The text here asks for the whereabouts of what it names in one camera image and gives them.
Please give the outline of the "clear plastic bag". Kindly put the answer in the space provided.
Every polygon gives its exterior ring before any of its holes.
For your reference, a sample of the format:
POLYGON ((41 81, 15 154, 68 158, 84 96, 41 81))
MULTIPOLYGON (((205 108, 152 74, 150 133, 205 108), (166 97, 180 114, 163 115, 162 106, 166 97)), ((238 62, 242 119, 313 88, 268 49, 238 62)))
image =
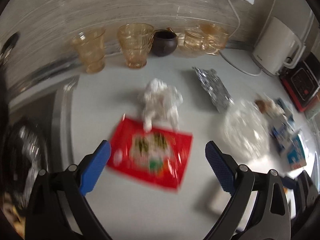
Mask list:
POLYGON ((270 150, 267 120, 250 101, 241 99, 233 103, 221 129, 224 142, 238 160, 259 159, 270 150))

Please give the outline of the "amber glass cup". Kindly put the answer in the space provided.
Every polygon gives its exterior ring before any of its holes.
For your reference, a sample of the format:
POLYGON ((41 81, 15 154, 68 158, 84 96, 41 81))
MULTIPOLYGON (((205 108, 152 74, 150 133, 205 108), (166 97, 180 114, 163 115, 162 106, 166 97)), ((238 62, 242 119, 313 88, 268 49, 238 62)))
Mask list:
POLYGON ((129 23, 119 27, 117 38, 129 68, 146 65, 154 34, 154 27, 147 23, 129 23))
POLYGON ((184 52, 188 57, 198 57, 207 52, 207 35, 200 28, 189 28, 184 31, 184 52))
POLYGON ((71 39, 71 45, 87 73, 97 73, 105 67, 104 35, 104 28, 91 28, 75 34, 71 39))
POLYGON ((217 24, 201 24, 200 29, 206 35, 207 48, 206 53, 210 55, 219 55, 229 39, 229 33, 217 24))

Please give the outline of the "red black blender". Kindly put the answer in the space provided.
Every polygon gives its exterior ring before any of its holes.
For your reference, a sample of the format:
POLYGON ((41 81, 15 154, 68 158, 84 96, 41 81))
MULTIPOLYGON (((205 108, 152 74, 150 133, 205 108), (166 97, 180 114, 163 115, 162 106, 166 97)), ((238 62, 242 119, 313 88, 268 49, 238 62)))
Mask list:
POLYGON ((281 84, 299 112, 304 112, 319 91, 319 59, 310 54, 280 77, 281 84))

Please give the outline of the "amber glass cup leftmost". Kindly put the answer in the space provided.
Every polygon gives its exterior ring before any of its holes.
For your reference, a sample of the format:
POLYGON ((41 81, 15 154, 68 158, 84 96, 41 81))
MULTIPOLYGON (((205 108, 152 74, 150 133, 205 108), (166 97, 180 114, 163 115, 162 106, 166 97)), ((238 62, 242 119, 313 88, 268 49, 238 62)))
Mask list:
POLYGON ((71 45, 87 73, 97 73, 105 67, 104 35, 104 28, 91 28, 75 34, 71 39, 71 45))

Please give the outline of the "dark brown small pot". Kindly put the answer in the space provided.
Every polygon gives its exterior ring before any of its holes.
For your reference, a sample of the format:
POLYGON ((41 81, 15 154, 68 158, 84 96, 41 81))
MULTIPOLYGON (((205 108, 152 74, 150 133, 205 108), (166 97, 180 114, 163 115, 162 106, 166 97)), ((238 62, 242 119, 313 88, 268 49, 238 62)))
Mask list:
POLYGON ((158 57, 172 54, 178 44, 177 35, 171 28, 159 29, 155 31, 151 52, 158 57))

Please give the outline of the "red snack wrapper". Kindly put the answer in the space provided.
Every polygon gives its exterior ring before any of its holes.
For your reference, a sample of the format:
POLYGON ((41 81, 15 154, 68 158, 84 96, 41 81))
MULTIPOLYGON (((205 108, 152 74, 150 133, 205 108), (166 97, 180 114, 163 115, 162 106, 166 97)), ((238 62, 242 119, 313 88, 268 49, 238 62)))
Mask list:
POLYGON ((154 127, 123 116, 111 138, 107 166, 138 181, 178 190, 188 165, 193 135, 154 127))

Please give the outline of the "brown walnut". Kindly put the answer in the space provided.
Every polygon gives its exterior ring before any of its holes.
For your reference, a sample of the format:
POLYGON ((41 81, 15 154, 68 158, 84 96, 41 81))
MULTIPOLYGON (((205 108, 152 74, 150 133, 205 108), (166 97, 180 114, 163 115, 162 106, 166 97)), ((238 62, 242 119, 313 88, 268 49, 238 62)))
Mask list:
POLYGON ((255 104, 262 114, 267 113, 269 106, 264 100, 255 100, 255 104))

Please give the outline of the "gas stove with foil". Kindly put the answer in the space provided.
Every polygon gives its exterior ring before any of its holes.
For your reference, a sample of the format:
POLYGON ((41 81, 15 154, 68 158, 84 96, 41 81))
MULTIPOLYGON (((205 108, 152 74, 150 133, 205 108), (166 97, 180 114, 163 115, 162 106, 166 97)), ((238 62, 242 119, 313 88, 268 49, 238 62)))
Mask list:
POLYGON ((1 149, 1 211, 19 235, 38 172, 64 171, 74 162, 72 94, 68 86, 46 89, 10 109, 1 149))

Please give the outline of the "white electric kettle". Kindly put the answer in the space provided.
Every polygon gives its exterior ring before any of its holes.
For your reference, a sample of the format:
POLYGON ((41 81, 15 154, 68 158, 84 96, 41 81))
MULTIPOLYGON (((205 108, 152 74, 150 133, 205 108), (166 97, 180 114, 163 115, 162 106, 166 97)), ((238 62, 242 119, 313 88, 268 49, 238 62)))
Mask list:
POLYGON ((281 20, 272 17, 252 52, 252 59, 263 72, 274 76, 284 67, 295 68, 304 50, 299 37, 281 20))

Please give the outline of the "crumpled aluminium foil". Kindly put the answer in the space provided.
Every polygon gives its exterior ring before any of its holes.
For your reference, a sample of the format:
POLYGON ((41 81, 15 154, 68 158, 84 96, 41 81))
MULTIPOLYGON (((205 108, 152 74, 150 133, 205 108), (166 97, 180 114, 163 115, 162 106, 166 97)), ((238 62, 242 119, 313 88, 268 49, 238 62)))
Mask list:
POLYGON ((214 69, 193 67, 202 88, 208 93, 211 102, 219 113, 229 109, 234 101, 214 69))

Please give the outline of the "amber glass cup rightmost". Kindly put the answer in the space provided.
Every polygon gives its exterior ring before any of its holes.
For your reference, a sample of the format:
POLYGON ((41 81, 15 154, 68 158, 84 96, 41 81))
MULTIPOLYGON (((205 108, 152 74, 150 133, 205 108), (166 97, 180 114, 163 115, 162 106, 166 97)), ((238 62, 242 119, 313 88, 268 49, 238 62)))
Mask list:
POLYGON ((206 53, 210 55, 219 55, 229 39, 229 33, 217 24, 201 24, 200 29, 206 35, 207 48, 206 53))

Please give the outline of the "blue white milk carton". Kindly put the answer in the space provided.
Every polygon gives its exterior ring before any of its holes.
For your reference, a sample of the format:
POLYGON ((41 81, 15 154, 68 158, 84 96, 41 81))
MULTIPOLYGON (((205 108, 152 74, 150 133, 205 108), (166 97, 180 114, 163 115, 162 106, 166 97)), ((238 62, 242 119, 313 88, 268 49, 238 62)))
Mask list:
POLYGON ((287 146, 281 152, 281 157, 287 161, 291 171, 306 166, 305 150, 303 135, 299 130, 289 137, 287 146))

